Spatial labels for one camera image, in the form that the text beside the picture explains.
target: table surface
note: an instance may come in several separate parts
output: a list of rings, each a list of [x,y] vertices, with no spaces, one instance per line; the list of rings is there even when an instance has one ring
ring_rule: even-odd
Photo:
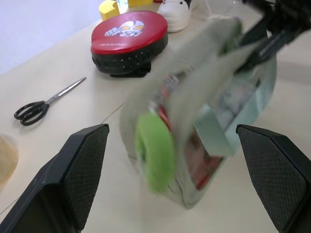
[[[253,12],[236,8],[226,14],[250,18],[252,22],[258,18]],[[169,45],[163,53],[178,48],[178,38],[203,22],[196,16],[186,30],[169,35]],[[0,76],[0,133],[12,137],[19,152],[18,166],[0,192],[0,221],[72,133],[108,123],[110,134],[101,180],[84,233],[276,233],[251,184],[241,148],[221,168],[206,195],[191,210],[149,193],[140,183],[128,161],[118,126],[120,108],[139,79],[112,79],[96,69],[90,54],[90,35],[95,26]],[[307,33],[278,56],[275,92],[255,123],[288,136],[309,158],[310,38]],[[47,100],[84,76],[87,80],[53,104],[39,124],[23,127],[14,120],[13,113],[22,105]]]

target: black scissor handle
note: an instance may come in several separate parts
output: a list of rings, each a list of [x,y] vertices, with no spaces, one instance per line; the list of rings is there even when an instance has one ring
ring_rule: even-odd
[[[24,126],[32,125],[42,119],[48,112],[50,105],[46,104],[44,101],[34,102],[21,107],[15,114],[14,117],[20,120],[20,123]]]

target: scissors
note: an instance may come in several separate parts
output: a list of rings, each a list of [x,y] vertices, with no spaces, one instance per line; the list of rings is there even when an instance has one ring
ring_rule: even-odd
[[[41,120],[45,114],[48,112],[50,105],[58,100],[59,98],[63,97],[72,89],[76,88],[80,83],[82,83],[86,77],[76,81],[75,83],[71,84],[70,86],[66,87],[64,90],[58,92],[56,95],[52,96],[47,101],[38,101],[26,104],[25,106],[21,107],[14,113],[14,117],[17,120],[20,120],[20,123],[24,126],[32,125],[37,121]]]

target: cartoon character print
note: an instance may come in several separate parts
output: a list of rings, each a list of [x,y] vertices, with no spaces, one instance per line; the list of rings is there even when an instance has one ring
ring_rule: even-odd
[[[133,21],[127,21],[120,27],[115,27],[107,31],[105,33],[105,36],[113,36],[117,34],[122,37],[139,36],[140,34],[142,34],[142,29],[144,27],[145,25],[141,21],[137,20],[136,23],[134,23]]]

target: shoe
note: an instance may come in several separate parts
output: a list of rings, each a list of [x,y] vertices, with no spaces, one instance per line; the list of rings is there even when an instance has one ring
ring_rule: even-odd
[[[187,27],[197,4],[198,0],[163,0],[157,13],[166,19],[168,32],[174,33]]]

